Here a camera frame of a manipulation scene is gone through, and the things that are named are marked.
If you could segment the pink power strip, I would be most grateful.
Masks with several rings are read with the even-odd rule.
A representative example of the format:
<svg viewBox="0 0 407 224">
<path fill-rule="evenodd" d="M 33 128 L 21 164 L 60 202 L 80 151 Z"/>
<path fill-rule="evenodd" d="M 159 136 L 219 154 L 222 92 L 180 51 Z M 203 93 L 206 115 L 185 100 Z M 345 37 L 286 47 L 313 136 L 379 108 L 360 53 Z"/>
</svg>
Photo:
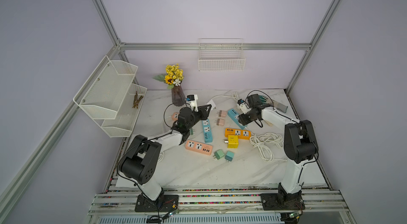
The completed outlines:
<svg viewBox="0 0 407 224">
<path fill-rule="evenodd" d="M 211 145 L 193 140 L 187 140 L 185 142 L 185 149 L 208 156 L 210 156 L 213 151 L 213 147 Z"/>
<path fill-rule="evenodd" d="M 173 115 L 171 116 L 171 118 L 172 118 L 173 121 L 177 121 L 177 120 L 178 120 L 178 117 L 179 117 L 179 113 L 178 113 L 178 112 L 173 113 Z"/>
</svg>

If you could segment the orange power strip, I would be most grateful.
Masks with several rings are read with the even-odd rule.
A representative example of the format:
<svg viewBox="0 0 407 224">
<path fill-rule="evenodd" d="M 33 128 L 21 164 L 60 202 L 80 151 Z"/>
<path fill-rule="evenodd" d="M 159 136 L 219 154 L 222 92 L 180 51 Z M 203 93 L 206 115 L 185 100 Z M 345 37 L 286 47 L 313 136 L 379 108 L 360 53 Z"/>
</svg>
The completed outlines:
<svg viewBox="0 0 407 224">
<path fill-rule="evenodd" d="M 249 130 L 226 128 L 225 137 L 228 137 L 229 135 L 237 136 L 239 139 L 249 140 L 252 133 Z"/>
</svg>

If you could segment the pink power strip front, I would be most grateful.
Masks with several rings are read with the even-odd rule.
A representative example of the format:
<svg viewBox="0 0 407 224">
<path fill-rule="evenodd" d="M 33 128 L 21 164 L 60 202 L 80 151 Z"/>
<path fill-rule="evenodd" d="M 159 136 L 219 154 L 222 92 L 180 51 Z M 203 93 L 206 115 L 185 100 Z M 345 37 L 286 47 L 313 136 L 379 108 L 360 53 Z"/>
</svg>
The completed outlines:
<svg viewBox="0 0 407 224">
<path fill-rule="evenodd" d="M 208 156 L 210 156 L 213 151 L 213 147 L 211 145 L 193 140 L 187 140 L 185 142 L 185 149 Z"/>
</svg>

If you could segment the pink usb charger plug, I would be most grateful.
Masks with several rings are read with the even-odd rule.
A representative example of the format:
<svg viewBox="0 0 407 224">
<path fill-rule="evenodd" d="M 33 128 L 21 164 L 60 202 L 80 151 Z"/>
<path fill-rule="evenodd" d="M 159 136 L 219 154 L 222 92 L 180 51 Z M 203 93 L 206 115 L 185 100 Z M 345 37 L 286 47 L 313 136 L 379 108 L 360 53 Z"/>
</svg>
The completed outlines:
<svg viewBox="0 0 407 224">
<path fill-rule="evenodd" d="M 219 116 L 220 118 L 224 118 L 224 117 L 227 116 L 227 111 L 220 110 L 220 111 L 217 112 L 217 114 L 218 114 L 218 116 Z"/>
</svg>

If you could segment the yellow charger plug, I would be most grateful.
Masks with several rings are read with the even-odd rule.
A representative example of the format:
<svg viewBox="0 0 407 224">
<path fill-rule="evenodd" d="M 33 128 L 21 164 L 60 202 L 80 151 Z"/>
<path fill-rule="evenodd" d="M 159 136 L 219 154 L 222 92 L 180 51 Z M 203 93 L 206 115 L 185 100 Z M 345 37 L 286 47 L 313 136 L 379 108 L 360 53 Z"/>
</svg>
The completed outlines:
<svg viewBox="0 0 407 224">
<path fill-rule="evenodd" d="M 238 148 L 239 146 L 239 139 L 236 135 L 228 135 L 227 139 L 225 139 L 224 142 L 227 144 L 227 148 L 234 149 Z"/>
</svg>

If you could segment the green charger plug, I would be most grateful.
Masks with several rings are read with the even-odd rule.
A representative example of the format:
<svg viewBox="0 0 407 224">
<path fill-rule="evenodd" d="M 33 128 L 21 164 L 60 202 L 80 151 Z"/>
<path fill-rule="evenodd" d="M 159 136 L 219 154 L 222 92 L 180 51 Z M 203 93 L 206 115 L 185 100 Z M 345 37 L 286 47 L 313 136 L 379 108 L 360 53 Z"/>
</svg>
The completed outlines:
<svg viewBox="0 0 407 224">
<path fill-rule="evenodd" d="M 217 151 L 214 152 L 214 158 L 216 160 L 220 160 L 220 159 L 222 159 L 224 157 L 225 157 L 225 153 L 224 153 L 223 150 L 220 149 L 220 150 L 217 150 Z"/>
</svg>

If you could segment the teal charger plug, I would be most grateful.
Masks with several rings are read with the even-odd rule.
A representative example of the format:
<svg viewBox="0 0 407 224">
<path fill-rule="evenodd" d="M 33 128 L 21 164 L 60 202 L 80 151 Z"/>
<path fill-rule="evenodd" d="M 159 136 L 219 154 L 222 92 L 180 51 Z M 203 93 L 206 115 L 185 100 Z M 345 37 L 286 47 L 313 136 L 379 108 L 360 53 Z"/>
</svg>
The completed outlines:
<svg viewBox="0 0 407 224">
<path fill-rule="evenodd" d="M 234 159 L 234 153 L 231 151 L 227 151 L 225 154 L 225 160 L 230 162 Z"/>
</svg>

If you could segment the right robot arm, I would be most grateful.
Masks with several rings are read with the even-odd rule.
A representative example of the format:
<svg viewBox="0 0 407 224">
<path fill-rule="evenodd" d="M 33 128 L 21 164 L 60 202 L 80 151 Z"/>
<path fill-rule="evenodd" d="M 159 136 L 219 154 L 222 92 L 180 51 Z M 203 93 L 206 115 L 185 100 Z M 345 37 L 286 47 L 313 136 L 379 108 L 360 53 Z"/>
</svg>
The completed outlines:
<svg viewBox="0 0 407 224">
<path fill-rule="evenodd" d="M 263 102 L 258 94 L 249 95 L 246 100 L 239 99 L 237 105 L 243 112 L 238 116 L 241 125 L 267 121 L 284 132 L 284 152 L 288 164 L 279 187 L 286 194 L 299 193 L 306 165 L 315 162 L 315 155 L 319 152 L 313 124 L 308 120 L 290 118 L 279 112 L 273 104 Z"/>
</svg>

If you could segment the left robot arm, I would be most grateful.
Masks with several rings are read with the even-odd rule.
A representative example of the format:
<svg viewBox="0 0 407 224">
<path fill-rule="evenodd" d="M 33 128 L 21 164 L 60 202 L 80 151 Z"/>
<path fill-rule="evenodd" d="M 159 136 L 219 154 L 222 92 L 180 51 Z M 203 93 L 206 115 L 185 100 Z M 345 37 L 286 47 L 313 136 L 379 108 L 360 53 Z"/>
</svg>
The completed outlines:
<svg viewBox="0 0 407 224">
<path fill-rule="evenodd" d="M 164 194 L 154 177 L 160 153 L 184 144 L 190 137 L 190 129 L 207 120 L 211 109 L 210 104 L 183 107 L 168 132 L 149 138 L 135 136 L 117 165 L 118 175 L 133 182 L 148 199 L 157 201 Z"/>
</svg>

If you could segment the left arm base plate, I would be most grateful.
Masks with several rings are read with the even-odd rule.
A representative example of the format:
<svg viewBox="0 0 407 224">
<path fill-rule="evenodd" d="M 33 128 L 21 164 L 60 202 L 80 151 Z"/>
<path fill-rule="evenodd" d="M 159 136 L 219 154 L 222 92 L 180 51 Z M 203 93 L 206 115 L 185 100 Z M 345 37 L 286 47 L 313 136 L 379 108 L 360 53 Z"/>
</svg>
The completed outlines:
<svg viewBox="0 0 407 224">
<path fill-rule="evenodd" d="M 171 212 L 178 207 L 179 195 L 163 194 L 155 201 L 141 194 L 137 198 L 135 212 Z"/>
</svg>

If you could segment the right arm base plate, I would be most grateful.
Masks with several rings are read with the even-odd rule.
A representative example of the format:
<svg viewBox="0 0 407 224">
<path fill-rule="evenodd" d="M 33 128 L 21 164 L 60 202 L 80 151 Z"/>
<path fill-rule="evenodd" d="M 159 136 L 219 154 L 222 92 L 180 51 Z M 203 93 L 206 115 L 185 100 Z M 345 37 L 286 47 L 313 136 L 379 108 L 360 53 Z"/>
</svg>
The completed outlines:
<svg viewBox="0 0 407 224">
<path fill-rule="evenodd" d="M 260 194 L 264 210 L 304 210 L 301 193 L 263 193 Z"/>
</svg>

